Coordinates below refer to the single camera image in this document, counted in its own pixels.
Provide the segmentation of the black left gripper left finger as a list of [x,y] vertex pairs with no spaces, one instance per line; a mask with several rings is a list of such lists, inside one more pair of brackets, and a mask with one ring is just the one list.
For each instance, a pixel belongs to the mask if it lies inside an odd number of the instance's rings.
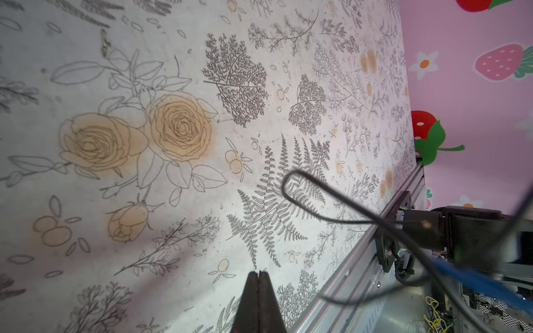
[[259,279],[252,271],[247,276],[231,333],[259,332]]

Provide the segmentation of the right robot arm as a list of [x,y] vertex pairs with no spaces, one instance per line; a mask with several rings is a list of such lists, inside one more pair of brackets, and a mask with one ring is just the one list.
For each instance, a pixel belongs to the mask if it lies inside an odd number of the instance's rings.
[[443,251],[448,261],[524,289],[532,288],[532,193],[514,216],[499,210],[446,206],[411,207],[404,191],[383,222],[406,234],[422,250]]

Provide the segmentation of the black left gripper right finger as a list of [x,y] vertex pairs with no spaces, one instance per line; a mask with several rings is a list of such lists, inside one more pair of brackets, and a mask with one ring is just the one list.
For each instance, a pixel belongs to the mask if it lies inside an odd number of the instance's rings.
[[269,274],[259,272],[259,333],[287,333]]

